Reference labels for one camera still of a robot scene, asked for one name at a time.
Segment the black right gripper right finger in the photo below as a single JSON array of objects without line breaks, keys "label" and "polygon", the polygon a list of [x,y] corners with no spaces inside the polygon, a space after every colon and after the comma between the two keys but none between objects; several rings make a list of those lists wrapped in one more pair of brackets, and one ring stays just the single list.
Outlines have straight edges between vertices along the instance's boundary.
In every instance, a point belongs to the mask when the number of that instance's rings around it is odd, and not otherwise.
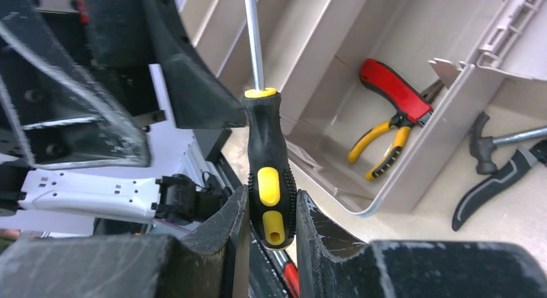
[{"label": "black right gripper right finger", "polygon": [[545,297],[546,275],[520,246],[472,241],[364,242],[297,199],[301,297]]}]

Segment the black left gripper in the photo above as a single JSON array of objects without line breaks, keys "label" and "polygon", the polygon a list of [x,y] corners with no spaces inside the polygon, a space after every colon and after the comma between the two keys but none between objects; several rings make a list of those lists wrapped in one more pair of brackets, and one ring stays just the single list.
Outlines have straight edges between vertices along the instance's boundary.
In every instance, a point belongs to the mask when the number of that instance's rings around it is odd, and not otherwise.
[{"label": "black left gripper", "polygon": [[[241,103],[192,46],[175,0],[83,6],[88,34],[76,0],[1,0],[1,108],[31,167],[149,166],[139,126],[166,119],[150,64],[161,66],[178,128],[246,126]],[[44,11],[22,13],[31,7]]]}]

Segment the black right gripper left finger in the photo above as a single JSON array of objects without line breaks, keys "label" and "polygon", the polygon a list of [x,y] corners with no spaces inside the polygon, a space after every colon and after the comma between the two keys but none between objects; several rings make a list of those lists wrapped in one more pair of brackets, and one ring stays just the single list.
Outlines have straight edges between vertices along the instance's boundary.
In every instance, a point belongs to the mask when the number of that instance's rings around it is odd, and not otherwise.
[{"label": "black right gripper left finger", "polygon": [[247,297],[248,190],[193,232],[22,240],[1,255],[2,297]]}]

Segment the yellow black screwdriver large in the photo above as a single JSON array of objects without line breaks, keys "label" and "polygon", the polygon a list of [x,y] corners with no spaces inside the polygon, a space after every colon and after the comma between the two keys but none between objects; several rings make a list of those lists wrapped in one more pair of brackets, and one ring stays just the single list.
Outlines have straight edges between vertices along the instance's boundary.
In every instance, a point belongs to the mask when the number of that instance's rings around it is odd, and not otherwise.
[{"label": "yellow black screwdriver large", "polygon": [[281,130],[281,94],[265,85],[257,0],[244,4],[254,79],[242,101],[249,124],[250,218],[265,247],[283,250],[295,235],[297,187]]}]

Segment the red black folding tool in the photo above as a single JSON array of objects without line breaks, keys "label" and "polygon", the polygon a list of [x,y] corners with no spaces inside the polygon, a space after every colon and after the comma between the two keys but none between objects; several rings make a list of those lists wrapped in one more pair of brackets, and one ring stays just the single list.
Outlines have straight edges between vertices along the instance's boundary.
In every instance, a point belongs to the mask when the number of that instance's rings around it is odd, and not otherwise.
[{"label": "red black folding tool", "polygon": [[375,59],[366,59],[360,69],[364,87],[387,99],[398,113],[414,124],[424,126],[433,113],[433,107],[388,65]]}]

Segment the beige plastic tool box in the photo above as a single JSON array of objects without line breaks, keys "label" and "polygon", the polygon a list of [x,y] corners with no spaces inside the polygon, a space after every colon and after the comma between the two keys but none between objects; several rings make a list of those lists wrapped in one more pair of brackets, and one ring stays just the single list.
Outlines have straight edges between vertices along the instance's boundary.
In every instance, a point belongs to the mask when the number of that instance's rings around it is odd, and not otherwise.
[{"label": "beige plastic tool box", "polygon": [[[353,215],[405,214],[430,187],[454,201],[479,180],[468,153],[475,118],[486,135],[546,124],[546,0],[257,0],[265,85],[282,94],[281,127],[302,172]],[[393,134],[356,163],[353,144],[395,113],[359,79],[378,60],[418,92],[445,89],[397,162],[373,181],[365,173]]]}]

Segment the black grey pruning shears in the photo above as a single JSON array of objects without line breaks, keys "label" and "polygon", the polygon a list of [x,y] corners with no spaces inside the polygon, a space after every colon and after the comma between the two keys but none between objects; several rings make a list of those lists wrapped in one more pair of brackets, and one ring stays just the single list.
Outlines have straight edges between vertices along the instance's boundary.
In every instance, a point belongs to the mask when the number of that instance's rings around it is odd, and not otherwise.
[{"label": "black grey pruning shears", "polygon": [[501,169],[467,191],[454,210],[452,230],[460,230],[482,205],[520,181],[538,163],[546,164],[545,139],[529,149],[518,147]]}]

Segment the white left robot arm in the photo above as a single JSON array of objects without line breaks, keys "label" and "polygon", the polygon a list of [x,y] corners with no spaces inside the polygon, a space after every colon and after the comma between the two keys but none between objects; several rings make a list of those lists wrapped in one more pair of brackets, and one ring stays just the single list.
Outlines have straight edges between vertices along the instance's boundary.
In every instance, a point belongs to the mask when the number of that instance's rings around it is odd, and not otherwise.
[{"label": "white left robot arm", "polygon": [[42,210],[135,223],[205,220],[224,204],[184,175],[116,178],[84,168],[148,167],[150,127],[246,125],[241,103],[193,47],[175,0],[1,0],[1,215]]}]

